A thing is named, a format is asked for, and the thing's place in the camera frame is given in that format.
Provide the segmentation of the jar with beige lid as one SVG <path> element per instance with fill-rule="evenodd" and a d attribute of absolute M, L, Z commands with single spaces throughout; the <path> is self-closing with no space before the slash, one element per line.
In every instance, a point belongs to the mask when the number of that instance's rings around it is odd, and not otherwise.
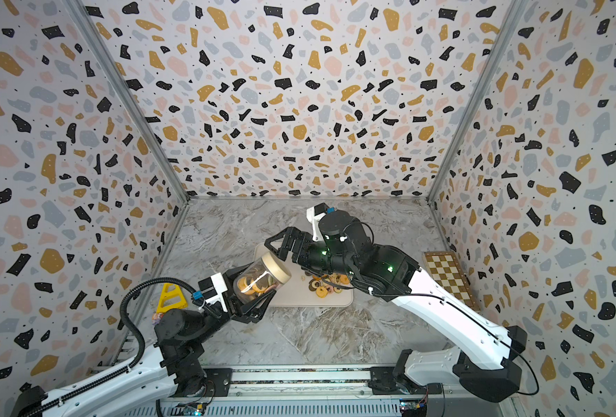
<path fill-rule="evenodd" d="M 232 287 L 238 299 L 243 303 L 248 303 L 257 300 L 271 290 L 279 289 L 290 279 L 289 269 L 276 255 L 267 252 L 246 267 Z"/>

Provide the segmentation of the yellow flower cookie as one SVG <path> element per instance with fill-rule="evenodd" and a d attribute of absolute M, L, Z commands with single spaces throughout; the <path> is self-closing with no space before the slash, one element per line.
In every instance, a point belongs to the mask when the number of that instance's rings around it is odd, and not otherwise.
<path fill-rule="evenodd" d="M 320 297 L 320 298 L 325 298 L 325 297 L 327 297 L 327 295 L 328 295 L 329 293 L 330 293 L 330 292 L 329 292 L 328 288 L 325 288 L 325 287 L 318 287 L 318 288 L 316 289 L 316 295 L 317 295 L 318 297 Z"/>

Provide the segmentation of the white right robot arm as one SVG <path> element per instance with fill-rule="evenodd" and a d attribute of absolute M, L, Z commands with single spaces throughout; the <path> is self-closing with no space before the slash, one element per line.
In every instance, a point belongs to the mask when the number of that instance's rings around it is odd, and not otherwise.
<path fill-rule="evenodd" d="M 477 398 L 499 403 L 521 393 L 527 333 L 485 319 L 435 281 L 403 250 L 376 243 L 372 228 L 344 210 L 320 204 L 306 212 L 311 231 L 287 227 L 265 240 L 269 252 L 314 276 L 339 274 L 350 286 L 409 311 L 447 337 L 450 349 L 401 352 L 396 382 L 458 384 Z"/>

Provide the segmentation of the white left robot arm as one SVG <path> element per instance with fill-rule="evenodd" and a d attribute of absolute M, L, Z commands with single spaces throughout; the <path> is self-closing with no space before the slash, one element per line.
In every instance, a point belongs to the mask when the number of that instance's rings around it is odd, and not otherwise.
<path fill-rule="evenodd" d="M 145 401 L 174 394 L 214 396 L 199 362 L 203 343 L 231 321 L 220 303 L 172 309 L 154 327 L 157 340 L 131 359 L 65 389 L 32 387 L 14 404 L 13 416 L 114 416 Z"/>

